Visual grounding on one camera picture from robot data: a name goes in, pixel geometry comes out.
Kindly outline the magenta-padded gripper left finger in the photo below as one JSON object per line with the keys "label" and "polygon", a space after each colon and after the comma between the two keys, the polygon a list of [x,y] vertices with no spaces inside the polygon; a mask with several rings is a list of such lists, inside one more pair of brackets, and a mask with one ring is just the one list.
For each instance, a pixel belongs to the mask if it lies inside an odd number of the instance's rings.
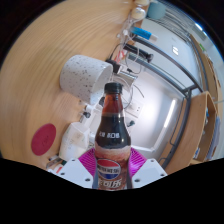
{"label": "magenta-padded gripper left finger", "polygon": [[70,159],[57,175],[83,188],[92,189],[96,177],[95,150],[91,148],[79,158]]}

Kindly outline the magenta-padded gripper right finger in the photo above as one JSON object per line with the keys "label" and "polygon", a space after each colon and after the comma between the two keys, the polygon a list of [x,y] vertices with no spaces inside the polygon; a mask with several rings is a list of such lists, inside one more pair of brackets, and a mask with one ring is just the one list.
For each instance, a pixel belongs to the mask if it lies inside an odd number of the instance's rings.
{"label": "magenta-padded gripper right finger", "polygon": [[141,188],[167,175],[154,158],[147,159],[134,148],[131,149],[128,174],[129,189]]}

